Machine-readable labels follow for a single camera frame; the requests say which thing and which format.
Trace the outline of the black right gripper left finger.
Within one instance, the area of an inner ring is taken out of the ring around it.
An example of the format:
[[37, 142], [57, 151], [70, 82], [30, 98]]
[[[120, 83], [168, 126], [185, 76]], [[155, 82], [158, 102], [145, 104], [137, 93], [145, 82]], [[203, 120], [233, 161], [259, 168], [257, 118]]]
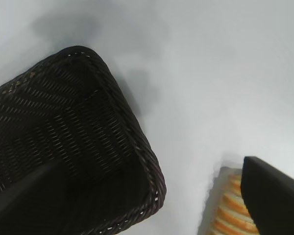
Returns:
[[0, 235], [70, 232], [68, 180], [60, 162], [49, 162], [0, 193]]

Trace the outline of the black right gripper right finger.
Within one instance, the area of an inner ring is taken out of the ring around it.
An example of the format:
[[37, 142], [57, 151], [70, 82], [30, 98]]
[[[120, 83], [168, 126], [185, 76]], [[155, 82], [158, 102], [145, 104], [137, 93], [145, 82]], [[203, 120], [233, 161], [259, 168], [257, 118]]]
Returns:
[[241, 193], [262, 235], [294, 235], [294, 179], [257, 157], [245, 157]]

